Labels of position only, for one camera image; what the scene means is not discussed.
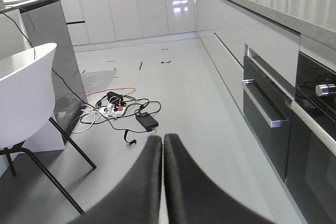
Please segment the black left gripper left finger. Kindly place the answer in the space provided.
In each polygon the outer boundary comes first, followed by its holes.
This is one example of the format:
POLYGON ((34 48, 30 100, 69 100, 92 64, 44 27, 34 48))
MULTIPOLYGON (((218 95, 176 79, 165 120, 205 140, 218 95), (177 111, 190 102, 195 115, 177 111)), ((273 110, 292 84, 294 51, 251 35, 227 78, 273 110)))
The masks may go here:
POLYGON ((162 139, 152 135, 115 188, 71 223, 158 223, 161 183, 162 139))

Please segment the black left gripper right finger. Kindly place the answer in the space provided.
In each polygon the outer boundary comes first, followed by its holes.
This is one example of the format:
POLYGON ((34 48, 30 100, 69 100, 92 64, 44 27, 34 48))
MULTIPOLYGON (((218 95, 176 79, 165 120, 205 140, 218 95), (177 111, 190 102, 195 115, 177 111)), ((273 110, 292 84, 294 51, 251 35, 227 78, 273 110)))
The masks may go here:
POLYGON ((219 188, 179 136, 164 136, 164 186, 170 223, 270 223, 219 188))

